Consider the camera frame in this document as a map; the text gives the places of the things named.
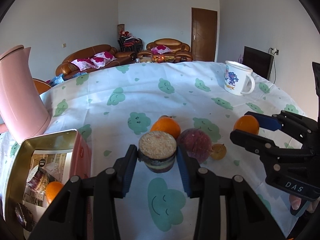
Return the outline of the person's right hand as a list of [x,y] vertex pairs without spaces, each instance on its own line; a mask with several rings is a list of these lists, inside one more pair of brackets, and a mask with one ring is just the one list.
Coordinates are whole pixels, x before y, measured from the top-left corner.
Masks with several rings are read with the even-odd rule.
[[[289,195],[289,202],[293,210],[298,210],[302,204],[302,200],[299,197],[294,195]],[[306,211],[313,213],[318,205],[318,200],[312,202],[307,208]]]

